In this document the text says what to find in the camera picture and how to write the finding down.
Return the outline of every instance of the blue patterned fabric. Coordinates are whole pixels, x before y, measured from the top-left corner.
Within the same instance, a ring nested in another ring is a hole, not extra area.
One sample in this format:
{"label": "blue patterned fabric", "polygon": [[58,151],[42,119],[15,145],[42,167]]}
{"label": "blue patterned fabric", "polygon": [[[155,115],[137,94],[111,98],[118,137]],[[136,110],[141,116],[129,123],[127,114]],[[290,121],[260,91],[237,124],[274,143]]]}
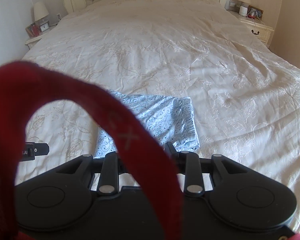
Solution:
{"label": "blue patterned fabric", "polygon": [[[123,95],[113,90],[108,92],[134,113],[161,146],[172,142],[177,151],[194,151],[200,147],[190,97]],[[100,128],[95,157],[103,158],[116,150],[113,139]]]}

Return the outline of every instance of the white nightstand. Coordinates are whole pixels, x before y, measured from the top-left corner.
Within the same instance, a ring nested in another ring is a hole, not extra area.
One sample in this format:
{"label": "white nightstand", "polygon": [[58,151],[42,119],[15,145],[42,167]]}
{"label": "white nightstand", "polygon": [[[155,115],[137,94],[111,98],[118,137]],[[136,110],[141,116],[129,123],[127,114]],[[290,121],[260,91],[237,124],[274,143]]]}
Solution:
{"label": "white nightstand", "polygon": [[39,36],[27,40],[26,43],[25,43],[25,45],[28,45],[28,48],[31,49],[35,44],[37,44],[37,42],[38,42],[39,40],[42,39],[42,37],[43,37],[44,35],[46,35],[48,32],[50,32],[54,27],[55,27],[55,26],[50,26],[50,28],[49,28],[48,30],[46,30],[46,31],[44,31],[44,32],[42,32],[42,33],[40,33]]}
{"label": "white nightstand", "polygon": [[248,29],[251,32],[251,35],[256,36],[259,40],[262,41],[267,47],[269,47],[268,41],[271,36],[271,33],[274,32],[274,29],[271,28],[270,26],[264,25],[260,20],[257,18],[253,19],[248,18],[248,17],[243,17],[239,15],[239,13],[234,12],[234,11],[228,11],[235,17],[237,17],[242,23],[244,23]]}

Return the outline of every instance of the bed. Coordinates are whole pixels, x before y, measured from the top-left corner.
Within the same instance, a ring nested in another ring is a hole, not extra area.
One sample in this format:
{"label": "bed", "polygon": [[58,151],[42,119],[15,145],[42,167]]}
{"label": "bed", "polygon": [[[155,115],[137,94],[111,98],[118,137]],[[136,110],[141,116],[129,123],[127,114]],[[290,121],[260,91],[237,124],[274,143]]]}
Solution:
{"label": "bed", "polygon": [[[123,94],[191,97],[201,147],[287,185],[298,198],[300,70],[224,9],[226,0],[64,0],[69,15],[24,57]],[[47,157],[20,163],[16,183],[96,150],[98,126],[56,101],[29,121]],[[126,185],[133,178],[121,175]]]}

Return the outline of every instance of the silver pin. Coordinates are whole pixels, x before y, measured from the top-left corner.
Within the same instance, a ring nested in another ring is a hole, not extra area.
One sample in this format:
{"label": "silver pin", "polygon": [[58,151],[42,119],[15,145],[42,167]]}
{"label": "silver pin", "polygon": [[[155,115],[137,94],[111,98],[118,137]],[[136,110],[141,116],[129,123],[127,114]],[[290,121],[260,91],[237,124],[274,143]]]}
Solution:
{"label": "silver pin", "polygon": [[187,187],[187,191],[190,193],[201,193],[203,188],[199,185],[190,185]]}
{"label": "silver pin", "polygon": [[102,193],[105,193],[105,194],[109,194],[109,193],[112,193],[114,191],[114,187],[111,186],[111,185],[102,185],[99,188],[99,191],[102,192]]}

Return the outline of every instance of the alarm clock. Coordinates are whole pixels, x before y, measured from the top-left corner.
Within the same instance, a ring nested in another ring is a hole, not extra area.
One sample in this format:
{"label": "alarm clock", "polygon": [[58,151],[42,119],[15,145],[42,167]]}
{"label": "alarm clock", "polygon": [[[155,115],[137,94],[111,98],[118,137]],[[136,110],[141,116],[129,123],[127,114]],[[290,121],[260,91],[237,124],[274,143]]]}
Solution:
{"label": "alarm clock", "polygon": [[49,29],[49,23],[46,22],[46,23],[43,23],[43,24],[40,25],[41,32],[44,32],[48,29]]}

